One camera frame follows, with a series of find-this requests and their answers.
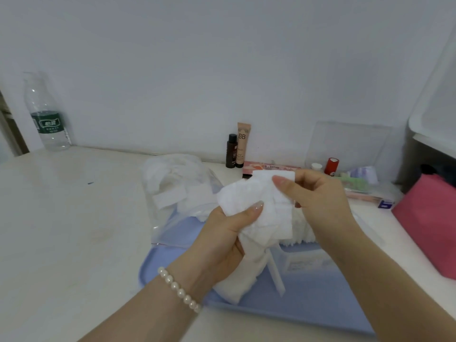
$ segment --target tabletop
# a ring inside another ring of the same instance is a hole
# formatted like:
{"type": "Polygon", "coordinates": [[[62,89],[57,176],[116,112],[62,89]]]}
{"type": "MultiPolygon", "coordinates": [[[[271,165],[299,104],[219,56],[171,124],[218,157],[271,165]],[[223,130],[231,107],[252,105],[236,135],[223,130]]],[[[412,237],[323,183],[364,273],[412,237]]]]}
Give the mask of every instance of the tabletop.
{"type": "MultiPolygon", "coordinates": [[[[140,181],[147,155],[71,147],[0,165],[0,340],[76,341],[139,290],[151,248],[140,181]]],[[[240,169],[207,163],[226,185],[240,169]]],[[[390,211],[352,201],[383,250],[453,317],[456,281],[430,264],[390,211]]],[[[374,341],[372,336],[205,308],[183,341],[374,341]]]]}

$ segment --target left forearm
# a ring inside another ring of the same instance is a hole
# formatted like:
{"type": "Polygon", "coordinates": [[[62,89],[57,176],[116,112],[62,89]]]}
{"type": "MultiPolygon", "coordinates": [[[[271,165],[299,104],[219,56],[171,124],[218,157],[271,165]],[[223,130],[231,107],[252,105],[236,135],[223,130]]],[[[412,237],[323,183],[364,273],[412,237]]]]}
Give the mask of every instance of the left forearm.
{"type": "MultiPolygon", "coordinates": [[[[199,303],[211,288],[207,274],[186,253],[167,269],[199,303]]],[[[158,276],[80,341],[178,341],[195,317],[195,312],[158,276]]]]}

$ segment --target pink bag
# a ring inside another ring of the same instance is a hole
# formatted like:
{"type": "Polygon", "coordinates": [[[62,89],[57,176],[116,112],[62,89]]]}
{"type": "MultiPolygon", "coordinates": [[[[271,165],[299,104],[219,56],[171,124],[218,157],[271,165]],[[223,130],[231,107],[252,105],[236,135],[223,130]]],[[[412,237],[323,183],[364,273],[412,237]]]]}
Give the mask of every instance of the pink bag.
{"type": "Polygon", "coordinates": [[[422,174],[392,212],[441,275],[456,280],[456,188],[422,174]]]}

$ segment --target hand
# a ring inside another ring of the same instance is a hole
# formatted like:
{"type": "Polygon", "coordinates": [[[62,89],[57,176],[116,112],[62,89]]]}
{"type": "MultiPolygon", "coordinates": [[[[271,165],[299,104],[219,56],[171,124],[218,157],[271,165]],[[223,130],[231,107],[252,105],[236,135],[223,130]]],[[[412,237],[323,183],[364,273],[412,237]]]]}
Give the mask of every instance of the hand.
{"type": "Polygon", "coordinates": [[[323,248],[339,242],[341,238],[363,235],[339,180],[302,169],[295,172],[295,182],[281,176],[274,176],[272,181],[282,193],[296,201],[296,207],[302,207],[323,248]]]}
{"type": "Polygon", "coordinates": [[[168,267],[169,273],[175,274],[176,281],[191,296],[201,300],[238,267],[244,257],[238,234],[256,221],[262,211],[262,201],[230,217],[216,207],[193,245],[168,267]]]}

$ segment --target right forearm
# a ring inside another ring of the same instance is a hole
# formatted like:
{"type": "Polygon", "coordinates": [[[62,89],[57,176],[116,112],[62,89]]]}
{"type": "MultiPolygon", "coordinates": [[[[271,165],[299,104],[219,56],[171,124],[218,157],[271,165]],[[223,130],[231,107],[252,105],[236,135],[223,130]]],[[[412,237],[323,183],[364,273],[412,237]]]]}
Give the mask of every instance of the right forearm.
{"type": "Polygon", "coordinates": [[[381,341],[456,341],[456,322],[367,236],[329,244],[381,341]]]}

